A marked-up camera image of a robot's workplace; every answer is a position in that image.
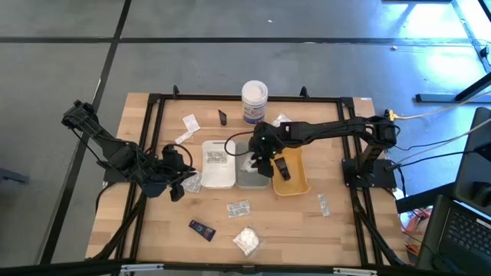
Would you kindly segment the black laptop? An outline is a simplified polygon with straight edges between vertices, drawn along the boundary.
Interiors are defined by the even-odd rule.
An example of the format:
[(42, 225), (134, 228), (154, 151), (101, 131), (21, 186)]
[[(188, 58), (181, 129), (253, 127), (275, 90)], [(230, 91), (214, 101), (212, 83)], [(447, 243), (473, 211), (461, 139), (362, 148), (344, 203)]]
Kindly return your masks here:
[(417, 268), (491, 276), (491, 218), (437, 196)]

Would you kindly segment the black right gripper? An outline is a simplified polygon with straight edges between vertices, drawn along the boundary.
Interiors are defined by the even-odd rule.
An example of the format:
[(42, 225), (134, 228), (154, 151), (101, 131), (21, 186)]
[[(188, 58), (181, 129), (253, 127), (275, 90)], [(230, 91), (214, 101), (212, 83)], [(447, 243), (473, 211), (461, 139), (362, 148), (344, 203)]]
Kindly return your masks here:
[(282, 140), (284, 134), (285, 127), (283, 125), (274, 127), (269, 123), (261, 122), (255, 126), (253, 135), (249, 140), (248, 161), (253, 163), (253, 167), (258, 170), (260, 175), (273, 177), (274, 169), (271, 165), (271, 159), (285, 148)]

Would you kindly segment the white plastic bin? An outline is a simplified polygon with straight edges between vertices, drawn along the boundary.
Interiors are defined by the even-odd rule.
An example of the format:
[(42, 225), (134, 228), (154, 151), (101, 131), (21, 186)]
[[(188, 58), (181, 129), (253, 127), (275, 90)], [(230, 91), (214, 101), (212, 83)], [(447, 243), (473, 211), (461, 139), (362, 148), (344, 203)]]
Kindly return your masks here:
[[(201, 186), (207, 189), (231, 189), (236, 182), (235, 157), (236, 145), (233, 141), (226, 144), (225, 140), (207, 140), (202, 144), (203, 170)], [(206, 163), (205, 152), (217, 150), (226, 152), (227, 163)]]

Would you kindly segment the grey floor stand foot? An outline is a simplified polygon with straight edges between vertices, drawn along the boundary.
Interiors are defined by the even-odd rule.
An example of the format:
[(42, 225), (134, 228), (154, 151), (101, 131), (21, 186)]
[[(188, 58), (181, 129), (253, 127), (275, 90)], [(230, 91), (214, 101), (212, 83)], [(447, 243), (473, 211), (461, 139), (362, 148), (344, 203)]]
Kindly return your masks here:
[(4, 180), (11, 180), (20, 184), (27, 184), (29, 177), (8, 169), (0, 168), (0, 183), (2, 183)]

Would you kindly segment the yellow plastic bin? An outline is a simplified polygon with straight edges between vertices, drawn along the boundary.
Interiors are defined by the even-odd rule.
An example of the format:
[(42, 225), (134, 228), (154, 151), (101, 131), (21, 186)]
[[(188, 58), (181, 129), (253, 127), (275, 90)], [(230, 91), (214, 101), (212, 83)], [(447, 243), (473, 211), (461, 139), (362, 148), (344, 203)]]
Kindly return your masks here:
[[(275, 164), (277, 159), (285, 159), (285, 165), (290, 175), (289, 180), (284, 180), (280, 170)], [(278, 196), (299, 196), (310, 190), (305, 174), (305, 166), (302, 159), (302, 149), (285, 148), (271, 161), (274, 169), (272, 184)]]

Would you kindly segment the clear bag of cotton balls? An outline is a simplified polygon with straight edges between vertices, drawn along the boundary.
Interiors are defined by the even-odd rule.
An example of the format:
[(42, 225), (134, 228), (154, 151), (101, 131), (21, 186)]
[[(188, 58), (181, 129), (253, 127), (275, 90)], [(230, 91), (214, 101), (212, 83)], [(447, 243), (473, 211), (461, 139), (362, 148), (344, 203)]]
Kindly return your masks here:
[(257, 168), (254, 167), (255, 160), (252, 158), (253, 153), (247, 153), (241, 156), (239, 161), (239, 170), (247, 173), (256, 173)]
[(292, 120), (283, 113), (279, 113), (275, 119), (271, 122), (274, 127), (279, 127), (281, 123), (291, 122)]

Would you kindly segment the white square sachet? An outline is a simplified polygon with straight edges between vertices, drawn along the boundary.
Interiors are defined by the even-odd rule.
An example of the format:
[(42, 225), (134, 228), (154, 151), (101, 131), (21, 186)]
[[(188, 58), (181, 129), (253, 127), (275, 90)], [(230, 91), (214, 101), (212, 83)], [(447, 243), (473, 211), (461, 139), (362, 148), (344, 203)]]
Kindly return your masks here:
[(184, 117), (183, 122), (189, 133), (195, 133), (200, 129), (199, 123), (194, 114)]

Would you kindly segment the clear bag of cotton pads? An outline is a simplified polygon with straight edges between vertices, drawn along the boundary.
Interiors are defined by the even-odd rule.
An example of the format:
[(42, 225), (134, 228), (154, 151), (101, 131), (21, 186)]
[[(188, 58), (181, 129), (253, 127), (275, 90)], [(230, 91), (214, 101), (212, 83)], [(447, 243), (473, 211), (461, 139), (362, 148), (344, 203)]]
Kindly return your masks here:
[(232, 241), (246, 257), (252, 257), (264, 243), (264, 240), (250, 227), (245, 227)]

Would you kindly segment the black floor stand foot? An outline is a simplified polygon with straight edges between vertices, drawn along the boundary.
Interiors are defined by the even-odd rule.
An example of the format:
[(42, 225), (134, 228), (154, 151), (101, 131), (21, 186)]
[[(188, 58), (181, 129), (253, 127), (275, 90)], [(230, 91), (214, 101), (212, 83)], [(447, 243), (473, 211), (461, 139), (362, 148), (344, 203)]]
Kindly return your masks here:
[(415, 100), (418, 103), (491, 104), (491, 73), (481, 77), (458, 94), (416, 94)]

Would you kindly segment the dark blue printed tube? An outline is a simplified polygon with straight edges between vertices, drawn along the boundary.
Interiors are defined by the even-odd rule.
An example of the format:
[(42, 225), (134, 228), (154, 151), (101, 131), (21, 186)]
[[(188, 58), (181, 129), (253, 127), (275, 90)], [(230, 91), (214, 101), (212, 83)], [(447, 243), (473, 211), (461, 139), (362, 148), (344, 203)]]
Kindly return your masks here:
[(216, 233), (215, 229), (210, 228), (209, 226), (206, 226), (196, 220), (191, 220), (189, 223), (189, 227), (192, 230), (194, 230), (196, 233), (198, 233), (200, 236), (202, 236), (208, 242), (212, 241)]

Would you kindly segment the black rig crossbar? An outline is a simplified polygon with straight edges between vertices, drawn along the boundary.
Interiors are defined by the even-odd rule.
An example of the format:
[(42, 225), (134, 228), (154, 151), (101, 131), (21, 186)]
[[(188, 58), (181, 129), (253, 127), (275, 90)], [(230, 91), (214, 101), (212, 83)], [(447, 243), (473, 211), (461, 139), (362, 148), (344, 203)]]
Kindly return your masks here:
[(364, 264), (348, 266), (309, 266), (273, 264), (200, 264), (200, 263), (136, 263), (130, 259), (88, 260), (57, 264), (37, 264), (0, 268), (0, 276), (101, 276), (117, 272), (145, 271), (221, 271), (243, 274), (311, 273), (341, 274), (344, 276), (466, 276), (445, 271), (421, 270), (414, 267)]

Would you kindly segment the black aluminium table frame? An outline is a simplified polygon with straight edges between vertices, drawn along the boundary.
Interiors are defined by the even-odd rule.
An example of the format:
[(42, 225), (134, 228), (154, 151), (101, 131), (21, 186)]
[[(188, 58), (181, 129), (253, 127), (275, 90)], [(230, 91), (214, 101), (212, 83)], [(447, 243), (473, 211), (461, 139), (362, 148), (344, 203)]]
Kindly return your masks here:
[[(117, 136), (138, 141), (143, 126), (149, 94), (128, 94)], [(267, 121), (278, 113), (292, 120), (322, 123), (338, 120), (342, 101), (308, 102), (300, 97), (268, 103)], [(218, 110), (227, 116), (227, 125), (219, 121)], [(165, 99), (158, 149), (186, 132), (182, 118), (194, 114), (201, 129), (183, 145), (193, 155), (194, 167), (201, 171), (202, 144), (206, 140), (226, 140), (235, 133), (250, 131), (253, 126), (242, 120), (240, 96), (187, 95)], [(341, 159), (355, 156), (366, 143), (354, 145), (353, 138), (317, 140), (303, 146), (303, 161), (311, 189), (303, 195), (276, 195), (271, 186), (265, 189), (204, 189), (187, 192), (178, 202), (171, 202), (167, 189), (158, 198), (147, 201), (138, 243), (133, 245), (131, 226), (122, 257), (163, 263), (254, 264), (254, 265), (326, 265), (361, 264), (351, 194), (344, 183)], [(114, 235), (121, 224), (130, 184), (112, 186), (102, 196), (86, 256), (92, 257)], [(325, 195), (330, 215), (323, 217), (318, 194)], [(383, 189), (371, 189), (378, 231), (397, 256), (408, 262), (404, 235), (393, 197)], [(229, 218), (227, 205), (249, 200), (251, 214)], [(188, 225), (194, 219), (216, 230), (207, 241)], [(253, 228), (264, 240), (262, 247), (246, 257), (233, 243), (245, 227)]]

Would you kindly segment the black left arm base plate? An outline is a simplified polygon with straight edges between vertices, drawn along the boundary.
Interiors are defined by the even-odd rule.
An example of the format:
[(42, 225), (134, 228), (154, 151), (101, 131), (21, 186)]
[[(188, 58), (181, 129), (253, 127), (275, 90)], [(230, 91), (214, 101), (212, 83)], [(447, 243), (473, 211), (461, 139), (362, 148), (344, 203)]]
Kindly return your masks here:
[(115, 163), (97, 161), (97, 165), (105, 169), (105, 182), (130, 182), (126, 173), (126, 170), (130, 167), (130, 163), (127, 160), (116, 161)]

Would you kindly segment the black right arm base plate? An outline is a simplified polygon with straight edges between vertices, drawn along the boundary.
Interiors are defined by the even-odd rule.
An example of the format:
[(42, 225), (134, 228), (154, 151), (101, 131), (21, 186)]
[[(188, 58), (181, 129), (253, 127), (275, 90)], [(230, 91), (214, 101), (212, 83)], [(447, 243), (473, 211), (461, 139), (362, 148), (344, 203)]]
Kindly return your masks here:
[(356, 159), (343, 159), (341, 162), (344, 183), (355, 188), (395, 188), (397, 186), (393, 171), (385, 168), (390, 160), (376, 159), (372, 163), (359, 164)]

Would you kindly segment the grey plastic bin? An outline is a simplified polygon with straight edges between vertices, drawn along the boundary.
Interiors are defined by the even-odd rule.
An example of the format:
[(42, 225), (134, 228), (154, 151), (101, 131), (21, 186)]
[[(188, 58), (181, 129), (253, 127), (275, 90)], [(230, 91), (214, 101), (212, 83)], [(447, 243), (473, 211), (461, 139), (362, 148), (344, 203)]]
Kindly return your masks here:
[[(236, 152), (241, 153), (241, 156), (249, 153), (249, 145), (247, 142), (237, 142)], [(236, 168), (236, 185), (241, 189), (265, 189), (271, 182), (271, 179), (260, 175), (257, 172), (243, 172), (239, 170), (239, 161), (241, 156), (235, 158)]]

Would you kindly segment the white wipes canister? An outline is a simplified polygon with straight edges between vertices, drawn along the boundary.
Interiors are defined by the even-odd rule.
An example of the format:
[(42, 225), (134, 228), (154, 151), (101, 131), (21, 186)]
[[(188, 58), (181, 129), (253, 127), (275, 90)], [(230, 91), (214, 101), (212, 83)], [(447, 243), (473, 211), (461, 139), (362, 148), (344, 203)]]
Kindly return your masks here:
[(242, 118), (248, 124), (257, 124), (265, 119), (269, 91), (259, 80), (251, 80), (242, 86)]

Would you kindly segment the black toiletry tube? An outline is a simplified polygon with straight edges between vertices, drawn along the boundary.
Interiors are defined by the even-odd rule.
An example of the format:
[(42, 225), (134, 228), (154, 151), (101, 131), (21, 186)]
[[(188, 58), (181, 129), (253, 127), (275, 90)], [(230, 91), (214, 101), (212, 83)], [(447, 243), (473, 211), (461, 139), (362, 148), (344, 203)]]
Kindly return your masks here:
[(280, 174), (282, 175), (282, 178), (285, 181), (290, 180), (291, 176), (290, 176), (290, 173), (288, 171), (288, 166), (287, 166), (285, 158), (281, 157), (281, 158), (275, 159), (274, 162), (275, 162), (276, 167), (278, 168)]

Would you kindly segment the narrow clear bandage pack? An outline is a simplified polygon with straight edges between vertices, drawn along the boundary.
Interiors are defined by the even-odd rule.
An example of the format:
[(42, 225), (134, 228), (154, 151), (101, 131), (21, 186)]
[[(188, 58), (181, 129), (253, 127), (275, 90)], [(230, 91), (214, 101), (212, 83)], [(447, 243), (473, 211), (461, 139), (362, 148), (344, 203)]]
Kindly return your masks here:
[(330, 211), (328, 208), (328, 204), (323, 193), (318, 194), (318, 201), (321, 207), (321, 213), (323, 217), (328, 217), (330, 215)]

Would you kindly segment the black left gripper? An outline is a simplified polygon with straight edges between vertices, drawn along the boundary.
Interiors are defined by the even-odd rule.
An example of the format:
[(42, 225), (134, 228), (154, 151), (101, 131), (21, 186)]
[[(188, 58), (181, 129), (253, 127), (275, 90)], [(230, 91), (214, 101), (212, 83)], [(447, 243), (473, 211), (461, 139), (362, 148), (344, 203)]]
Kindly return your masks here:
[(163, 166), (168, 182), (170, 183), (170, 198), (172, 202), (177, 202), (185, 194), (183, 187), (180, 185), (182, 182), (181, 176), (190, 175), (183, 179), (183, 181), (187, 181), (195, 176), (196, 170), (191, 169), (184, 171), (183, 156), (174, 149), (173, 145), (165, 146), (162, 150), (162, 154), (163, 160), (161, 165)]

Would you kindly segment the black desk bar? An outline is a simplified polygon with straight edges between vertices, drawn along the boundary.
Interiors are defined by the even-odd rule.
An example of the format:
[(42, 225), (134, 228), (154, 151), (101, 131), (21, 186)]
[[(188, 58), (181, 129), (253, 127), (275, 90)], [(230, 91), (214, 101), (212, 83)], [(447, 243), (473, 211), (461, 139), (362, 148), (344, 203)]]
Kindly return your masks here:
[(419, 209), (432, 205), (435, 203), (438, 195), (452, 197), (454, 186), (455, 183), (451, 182), (446, 185), (427, 190), (425, 192), (420, 192), (415, 195), (409, 195), (403, 197), (402, 199), (398, 199), (396, 201), (397, 212), (410, 212), (414, 209)]

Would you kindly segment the black computer monitor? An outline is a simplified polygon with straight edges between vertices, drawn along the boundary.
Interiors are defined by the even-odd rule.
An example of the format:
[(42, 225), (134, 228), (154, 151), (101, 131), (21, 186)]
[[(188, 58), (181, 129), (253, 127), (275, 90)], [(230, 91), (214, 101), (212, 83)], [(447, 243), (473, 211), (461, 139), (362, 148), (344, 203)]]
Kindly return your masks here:
[(491, 216), (491, 110), (478, 107), (471, 127), (479, 129), (466, 140), (453, 195), (474, 209)]

